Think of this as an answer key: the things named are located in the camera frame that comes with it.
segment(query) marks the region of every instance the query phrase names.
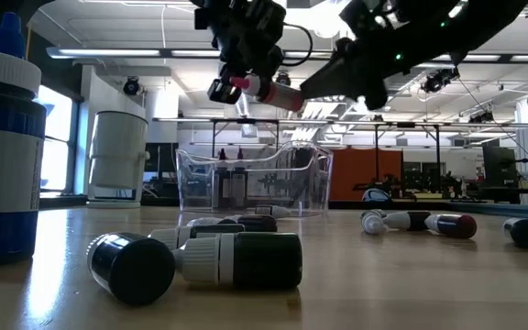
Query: transparent bin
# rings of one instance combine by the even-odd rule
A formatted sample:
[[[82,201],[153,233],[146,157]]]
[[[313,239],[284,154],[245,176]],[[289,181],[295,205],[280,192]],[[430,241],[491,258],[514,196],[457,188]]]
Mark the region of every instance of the transparent bin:
[[[219,160],[177,150],[183,212],[238,214],[277,205],[293,216],[327,211],[333,152],[291,141],[271,157]]]

